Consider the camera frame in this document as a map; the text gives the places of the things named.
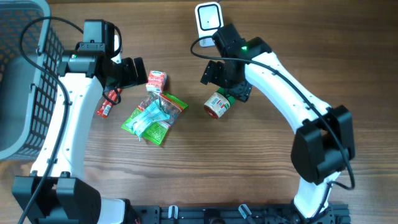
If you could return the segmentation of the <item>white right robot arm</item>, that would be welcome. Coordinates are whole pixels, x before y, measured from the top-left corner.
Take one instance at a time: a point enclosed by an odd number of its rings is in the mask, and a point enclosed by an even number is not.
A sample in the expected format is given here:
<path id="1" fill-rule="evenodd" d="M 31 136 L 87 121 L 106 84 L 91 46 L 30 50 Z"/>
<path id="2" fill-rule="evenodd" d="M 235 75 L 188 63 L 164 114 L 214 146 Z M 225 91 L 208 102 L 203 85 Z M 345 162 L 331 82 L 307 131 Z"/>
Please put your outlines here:
<path id="1" fill-rule="evenodd" d="M 352 173 L 355 156 L 353 119 L 344 106 L 332 107 L 310 93 L 281 64 L 260 37 L 242 38 L 235 26 L 201 31 L 196 43 L 215 46 L 218 56 L 208 57 L 201 82 L 217 91 L 204 104 L 215 119 L 234 104 L 248 100 L 257 88 L 281 112 L 294 132 L 290 159 L 300 176 L 294 209 L 285 222 L 316 223 L 341 218 L 328 204 L 330 192 L 343 171 Z"/>

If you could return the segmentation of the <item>green lid jar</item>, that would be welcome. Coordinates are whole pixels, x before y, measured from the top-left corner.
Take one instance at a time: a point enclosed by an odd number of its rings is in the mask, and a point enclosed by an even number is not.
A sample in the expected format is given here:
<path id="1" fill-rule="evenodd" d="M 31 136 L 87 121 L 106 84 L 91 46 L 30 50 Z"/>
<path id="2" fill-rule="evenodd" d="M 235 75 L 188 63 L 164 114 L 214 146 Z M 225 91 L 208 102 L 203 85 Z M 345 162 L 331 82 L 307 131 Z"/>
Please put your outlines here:
<path id="1" fill-rule="evenodd" d="M 235 103 L 236 99 L 228 94 L 224 88 L 219 88 L 205 102 L 205 111 L 214 119 L 222 117 Z"/>

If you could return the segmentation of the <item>green candy bag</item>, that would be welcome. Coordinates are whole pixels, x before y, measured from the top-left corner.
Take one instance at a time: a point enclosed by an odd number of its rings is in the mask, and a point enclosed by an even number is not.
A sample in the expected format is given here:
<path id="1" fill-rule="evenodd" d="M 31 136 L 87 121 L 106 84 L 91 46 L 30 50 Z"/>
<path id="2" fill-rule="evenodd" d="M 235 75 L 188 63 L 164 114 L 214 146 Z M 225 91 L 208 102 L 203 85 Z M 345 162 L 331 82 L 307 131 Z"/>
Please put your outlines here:
<path id="1" fill-rule="evenodd" d="M 122 128 L 131 134 L 134 134 L 131 129 L 131 121 L 134 117 L 143 112 L 153 101 L 161 100 L 161 106 L 165 110 L 167 114 L 170 115 L 170 118 L 165 121 L 158 121 L 150 125 L 142 135 L 142 138 L 145 138 L 156 145 L 160 145 L 164 140 L 164 137 L 167 134 L 167 131 L 177 120 L 179 114 L 188 108 L 188 105 L 178 99 L 177 97 L 171 95 L 170 93 L 156 93 L 156 92 L 148 92 L 145 98 L 141 101 L 141 103 L 137 106 L 137 108 L 132 112 L 130 117 L 122 124 Z"/>

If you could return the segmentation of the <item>red tissue pack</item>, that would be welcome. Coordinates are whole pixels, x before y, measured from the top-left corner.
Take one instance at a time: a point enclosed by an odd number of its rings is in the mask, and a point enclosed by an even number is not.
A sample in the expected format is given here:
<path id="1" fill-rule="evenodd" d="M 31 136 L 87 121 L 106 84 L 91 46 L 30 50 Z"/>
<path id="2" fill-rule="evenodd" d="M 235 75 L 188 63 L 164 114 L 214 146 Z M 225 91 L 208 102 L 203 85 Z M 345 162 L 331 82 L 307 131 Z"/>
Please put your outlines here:
<path id="1" fill-rule="evenodd" d="M 146 83 L 147 91 L 162 93 L 167 81 L 167 74 L 161 71 L 151 70 Z"/>

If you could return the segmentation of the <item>red snack bar wrapper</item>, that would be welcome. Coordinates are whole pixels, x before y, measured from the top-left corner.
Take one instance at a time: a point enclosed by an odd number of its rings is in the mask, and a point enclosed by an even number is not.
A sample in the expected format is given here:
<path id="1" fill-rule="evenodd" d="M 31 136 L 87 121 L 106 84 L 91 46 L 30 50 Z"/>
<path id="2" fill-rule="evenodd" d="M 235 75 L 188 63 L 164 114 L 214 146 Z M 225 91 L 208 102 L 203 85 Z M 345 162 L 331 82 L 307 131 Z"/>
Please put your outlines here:
<path id="1" fill-rule="evenodd" d="M 107 118 L 111 108 L 121 102 L 121 88 L 110 90 L 109 93 L 104 97 L 105 101 L 97 111 L 97 115 L 102 118 Z"/>

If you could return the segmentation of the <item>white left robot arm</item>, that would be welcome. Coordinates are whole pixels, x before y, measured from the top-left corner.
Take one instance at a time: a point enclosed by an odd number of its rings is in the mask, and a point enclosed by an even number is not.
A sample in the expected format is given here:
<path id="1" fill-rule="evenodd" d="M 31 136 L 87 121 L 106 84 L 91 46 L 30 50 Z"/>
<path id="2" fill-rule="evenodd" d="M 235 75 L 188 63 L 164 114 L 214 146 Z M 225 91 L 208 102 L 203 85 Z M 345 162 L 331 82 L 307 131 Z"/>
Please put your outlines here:
<path id="1" fill-rule="evenodd" d="M 148 78 L 141 58 L 114 59 L 122 35 L 114 24 L 88 19 L 83 41 L 66 50 L 49 72 L 58 96 L 44 144 L 28 176 L 14 179 L 12 193 L 22 220 L 32 223 L 140 223 L 128 199 L 103 198 L 81 177 L 91 121 L 109 90 L 142 85 Z"/>

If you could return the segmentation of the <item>mint green wipes pack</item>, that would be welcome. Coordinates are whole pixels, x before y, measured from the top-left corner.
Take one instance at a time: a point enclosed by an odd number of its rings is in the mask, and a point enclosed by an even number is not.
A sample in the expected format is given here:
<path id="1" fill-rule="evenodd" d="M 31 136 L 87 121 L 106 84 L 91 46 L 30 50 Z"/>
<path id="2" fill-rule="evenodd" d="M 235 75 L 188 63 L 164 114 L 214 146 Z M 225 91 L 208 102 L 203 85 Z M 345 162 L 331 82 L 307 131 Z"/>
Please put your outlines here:
<path id="1" fill-rule="evenodd" d="M 170 115 L 161 106 L 161 100 L 153 101 L 143 112 L 133 118 L 131 129 L 140 139 L 150 125 L 169 118 Z"/>

